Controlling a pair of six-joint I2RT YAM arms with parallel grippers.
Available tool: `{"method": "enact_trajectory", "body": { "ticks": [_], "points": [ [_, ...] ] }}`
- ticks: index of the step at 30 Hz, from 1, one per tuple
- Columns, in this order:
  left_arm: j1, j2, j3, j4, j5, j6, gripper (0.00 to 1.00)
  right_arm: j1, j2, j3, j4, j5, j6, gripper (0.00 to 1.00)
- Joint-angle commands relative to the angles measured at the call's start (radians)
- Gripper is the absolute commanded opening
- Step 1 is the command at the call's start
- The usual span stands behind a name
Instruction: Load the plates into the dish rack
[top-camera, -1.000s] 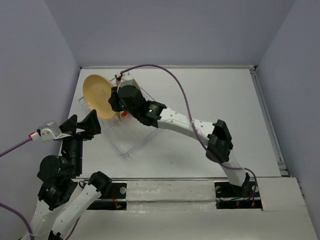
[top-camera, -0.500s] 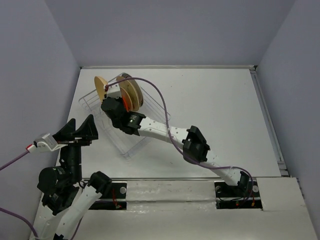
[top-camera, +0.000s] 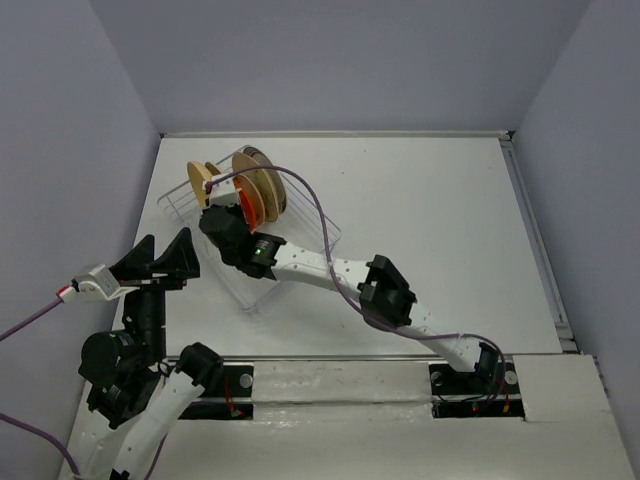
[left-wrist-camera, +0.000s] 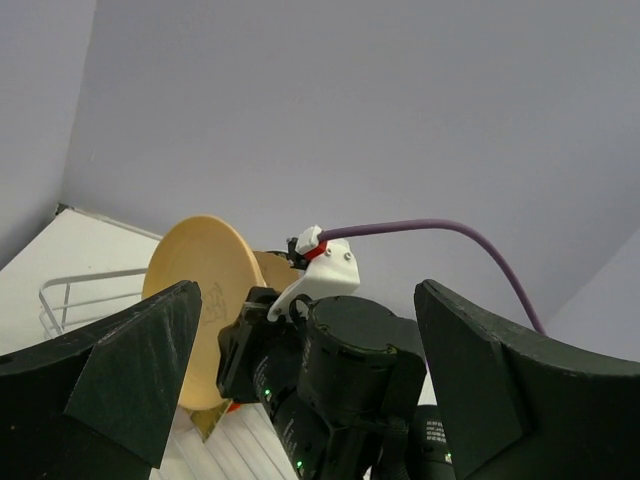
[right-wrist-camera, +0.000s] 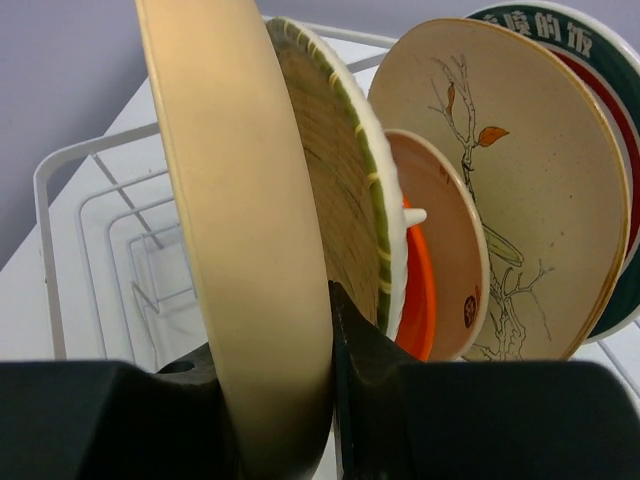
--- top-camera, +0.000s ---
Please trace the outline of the orange round plate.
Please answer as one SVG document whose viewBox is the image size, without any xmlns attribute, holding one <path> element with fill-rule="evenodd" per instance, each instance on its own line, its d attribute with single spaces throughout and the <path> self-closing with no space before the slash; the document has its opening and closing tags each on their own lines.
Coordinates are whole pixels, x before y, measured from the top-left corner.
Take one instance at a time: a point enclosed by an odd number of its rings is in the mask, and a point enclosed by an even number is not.
<svg viewBox="0 0 640 480">
<path fill-rule="evenodd" d="M 246 176 L 238 175 L 233 180 L 240 204 L 251 232 L 264 223 L 264 203 L 255 184 Z"/>
</svg>

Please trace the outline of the large yellow round plate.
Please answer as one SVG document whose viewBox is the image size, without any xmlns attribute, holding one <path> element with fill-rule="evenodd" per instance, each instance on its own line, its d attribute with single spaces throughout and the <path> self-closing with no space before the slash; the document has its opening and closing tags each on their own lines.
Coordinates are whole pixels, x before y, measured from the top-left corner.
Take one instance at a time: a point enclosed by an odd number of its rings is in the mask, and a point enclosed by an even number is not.
<svg viewBox="0 0 640 480">
<path fill-rule="evenodd" d="M 207 208 L 206 184 L 211 181 L 212 174 L 206 166 L 200 162 L 190 161 L 187 163 L 188 179 L 195 195 L 197 203 L 201 209 Z"/>
</svg>

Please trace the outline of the beige floral square plate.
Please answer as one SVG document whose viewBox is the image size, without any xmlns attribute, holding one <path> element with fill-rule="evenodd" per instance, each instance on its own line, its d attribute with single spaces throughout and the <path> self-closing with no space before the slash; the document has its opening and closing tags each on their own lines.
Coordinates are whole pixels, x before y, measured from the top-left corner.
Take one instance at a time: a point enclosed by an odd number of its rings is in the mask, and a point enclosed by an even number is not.
<svg viewBox="0 0 640 480">
<path fill-rule="evenodd" d="M 260 196 L 264 220 L 275 223 L 280 216 L 280 202 L 276 185 L 272 179 L 272 171 L 263 169 L 266 163 L 243 152 L 232 156 L 232 169 L 237 172 L 236 180 L 248 180 Z"/>
</svg>

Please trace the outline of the yellow bamboo pattern plate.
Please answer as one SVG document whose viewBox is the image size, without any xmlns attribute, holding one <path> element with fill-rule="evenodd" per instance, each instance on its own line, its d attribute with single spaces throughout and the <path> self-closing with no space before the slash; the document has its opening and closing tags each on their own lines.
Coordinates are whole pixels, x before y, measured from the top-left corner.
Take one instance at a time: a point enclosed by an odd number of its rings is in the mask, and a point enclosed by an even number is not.
<svg viewBox="0 0 640 480">
<path fill-rule="evenodd" d="M 205 167 L 211 173 L 212 176 L 221 174 L 221 171 L 219 170 L 219 168 L 211 162 L 206 162 Z"/>
</svg>

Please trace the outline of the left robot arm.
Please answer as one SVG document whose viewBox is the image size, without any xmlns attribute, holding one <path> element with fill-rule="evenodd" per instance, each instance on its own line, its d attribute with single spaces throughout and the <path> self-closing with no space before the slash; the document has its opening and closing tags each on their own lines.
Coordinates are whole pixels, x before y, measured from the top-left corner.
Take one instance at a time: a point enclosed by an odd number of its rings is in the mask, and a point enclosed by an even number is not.
<svg viewBox="0 0 640 480">
<path fill-rule="evenodd" d="M 89 386 L 89 416 L 69 463 L 72 478 L 141 478 L 183 412 L 219 388 L 223 359 L 201 343 L 162 368 L 166 294 L 199 275 L 191 232 L 183 228 L 161 255 L 147 235 L 116 264 L 92 266 L 58 292 L 64 303 L 123 302 L 122 328 L 90 335 L 81 349 L 78 373 Z"/>
</svg>

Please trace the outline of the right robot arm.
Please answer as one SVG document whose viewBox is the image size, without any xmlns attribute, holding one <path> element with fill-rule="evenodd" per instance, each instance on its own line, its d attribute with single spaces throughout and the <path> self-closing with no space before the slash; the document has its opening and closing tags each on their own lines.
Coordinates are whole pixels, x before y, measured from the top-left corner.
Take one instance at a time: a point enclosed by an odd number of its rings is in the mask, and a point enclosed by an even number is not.
<svg viewBox="0 0 640 480">
<path fill-rule="evenodd" d="M 454 332 L 436 320 L 392 261 L 331 259 L 282 237 L 251 231 L 238 206 L 211 206 L 199 229 L 218 248 L 222 262 L 254 279 L 291 281 L 334 291 L 374 329 L 414 340 L 442 357 L 470 391 L 503 384 L 504 354 L 478 334 Z"/>
</svg>

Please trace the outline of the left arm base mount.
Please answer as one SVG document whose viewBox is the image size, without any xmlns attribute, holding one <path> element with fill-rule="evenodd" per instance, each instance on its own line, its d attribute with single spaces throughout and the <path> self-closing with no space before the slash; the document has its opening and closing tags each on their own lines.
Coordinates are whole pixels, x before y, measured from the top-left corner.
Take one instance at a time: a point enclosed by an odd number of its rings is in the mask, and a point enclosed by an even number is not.
<svg viewBox="0 0 640 480">
<path fill-rule="evenodd" d="M 215 385 L 209 386 L 180 415 L 180 420 L 245 421 L 254 413 L 254 365 L 226 363 Z"/>
</svg>

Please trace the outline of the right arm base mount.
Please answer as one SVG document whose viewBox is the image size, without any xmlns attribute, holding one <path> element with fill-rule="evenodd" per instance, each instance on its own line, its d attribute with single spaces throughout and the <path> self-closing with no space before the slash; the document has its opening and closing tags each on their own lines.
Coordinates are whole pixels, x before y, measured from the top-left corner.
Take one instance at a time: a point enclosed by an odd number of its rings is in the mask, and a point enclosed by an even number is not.
<svg viewBox="0 0 640 480">
<path fill-rule="evenodd" d="M 471 374 L 456 372 L 448 364 L 429 365 L 436 419 L 524 418 L 524 405 L 515 365 L 506 363 L 506 379 L 498 392 L 499 381 L 489 383 Z"/>
</svg>

